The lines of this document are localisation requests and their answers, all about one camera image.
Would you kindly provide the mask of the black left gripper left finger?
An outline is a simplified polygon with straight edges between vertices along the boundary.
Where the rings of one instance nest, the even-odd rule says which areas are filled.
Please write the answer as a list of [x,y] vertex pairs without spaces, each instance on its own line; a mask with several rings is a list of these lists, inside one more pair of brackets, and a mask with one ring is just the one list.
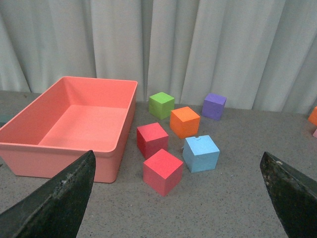
[[30,195],[1,213],[2,238],[74,238],[96,170],[93,151],[80,156]]

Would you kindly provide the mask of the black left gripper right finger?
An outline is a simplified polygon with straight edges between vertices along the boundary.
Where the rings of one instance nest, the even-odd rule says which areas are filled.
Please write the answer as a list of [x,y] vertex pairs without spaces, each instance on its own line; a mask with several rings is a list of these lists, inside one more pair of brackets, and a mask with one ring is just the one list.
[[264,152],[260,170],[275,212],[290,238],[317,236],[317,182]]

